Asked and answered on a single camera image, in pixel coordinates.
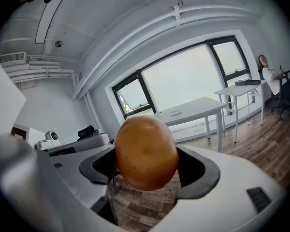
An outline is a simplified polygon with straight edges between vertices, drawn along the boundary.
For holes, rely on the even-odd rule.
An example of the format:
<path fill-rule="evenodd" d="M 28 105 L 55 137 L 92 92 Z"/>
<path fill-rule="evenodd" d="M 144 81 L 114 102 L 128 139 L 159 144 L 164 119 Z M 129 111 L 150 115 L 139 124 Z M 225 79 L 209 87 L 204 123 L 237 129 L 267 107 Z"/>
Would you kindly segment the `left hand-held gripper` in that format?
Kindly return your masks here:
<path fill-rule="evenodd" d="M 34 149 L 48 150 L 48 154 L 51 157 L 86 151 L 111 143 L 109 135 L 102 133 L 70 144 L 61 145 L 58 135 L 55 132 L 41 132 L 19 124 L 14 124 L 11 135 L 17 139 L 26 141 Z"/>

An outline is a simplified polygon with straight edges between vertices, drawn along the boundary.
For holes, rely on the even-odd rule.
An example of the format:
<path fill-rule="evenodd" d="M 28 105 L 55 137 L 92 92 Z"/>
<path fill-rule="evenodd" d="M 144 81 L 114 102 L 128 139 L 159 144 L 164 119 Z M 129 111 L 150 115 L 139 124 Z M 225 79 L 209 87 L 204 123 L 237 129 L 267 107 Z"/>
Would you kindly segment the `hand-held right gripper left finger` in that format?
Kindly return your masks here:
<path fill-rule="evenodd" d="M 106 145 L 51 157 L 60 178 L 80 203 L 117 225 L 109 184 L 117 171 L 115 148 Z"/>

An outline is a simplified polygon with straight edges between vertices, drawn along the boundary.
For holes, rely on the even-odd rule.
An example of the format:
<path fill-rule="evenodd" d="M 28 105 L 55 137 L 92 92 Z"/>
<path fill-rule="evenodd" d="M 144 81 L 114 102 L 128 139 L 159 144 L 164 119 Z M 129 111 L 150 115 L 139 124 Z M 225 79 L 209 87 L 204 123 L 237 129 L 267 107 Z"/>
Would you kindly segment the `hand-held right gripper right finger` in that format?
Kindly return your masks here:
<path fill-rule="evenodd" d="M 181 188 L 155 232 L 257 232 L 287 195 L 268 174 L 243 158 L 178 145 Z"/>

